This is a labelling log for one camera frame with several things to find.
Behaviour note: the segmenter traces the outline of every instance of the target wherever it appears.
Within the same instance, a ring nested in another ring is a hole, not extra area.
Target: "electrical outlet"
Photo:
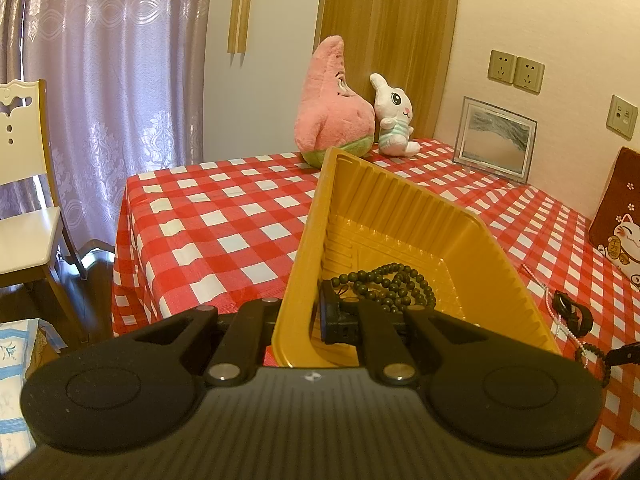
[[[492,50],[489,59],[489,72],[487,77],[502,81],[503,83],[513,83],[513,74],[516,71],[516,57],[513,54]]]
[[[516,61],[516,75],[513,79],[513,85],[539,94],[544,74],[545,66],[542,63],[526,57],[519,57]]]
[[[607,117],[607,126],[618,132],[626,140],[631,140],[636,127],[636,118],[638,117],[638,108],[631,103],[627,103],[617,95],[611,96],[611,104],[609,106],[609,116]]]

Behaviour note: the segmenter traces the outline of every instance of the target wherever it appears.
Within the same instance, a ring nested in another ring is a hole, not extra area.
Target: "patrick star plush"
[[[363,156],[371,149],[375,129],[373,108],[345,81],[344,41],[326,38],[311,58],[294,126],[302,156],[315,168],[322,166],[331,146]]]

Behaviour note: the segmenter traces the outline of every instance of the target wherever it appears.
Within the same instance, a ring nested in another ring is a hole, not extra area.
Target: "white bunny plush toy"
[[[409,140],[414,131],[409,126],[414,110],[411,101],[401,88],[391,88],[380,74],[369,77],[376,89],[374,110],[380,121],[380,153],[390,156],[412,156],[420,151],[420,144]]]

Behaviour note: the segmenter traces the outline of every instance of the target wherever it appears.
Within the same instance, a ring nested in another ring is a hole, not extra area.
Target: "white wall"
[[[487,79],[491,49],[545,64],[539,95]],[[640,0],[459,0],[435,137],[455,143],[465,95],[538,121],[529,183],[593,218],[620,147],[612,94],[640,106]]]

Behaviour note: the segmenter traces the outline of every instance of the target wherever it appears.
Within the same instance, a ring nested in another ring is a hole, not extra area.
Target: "sheer curtain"
[[[25,0],[0,0],[0,83],[22,78],[24,6]],[[8,110],[0,104],[0,112]],[[40,200],[44,200],[42,188],[31,178],[0,186],[0,218],[39,209]]]
[[[202,161],[209,0],[27,0],[58,190],[81,253],[112,246],[129,175]]]

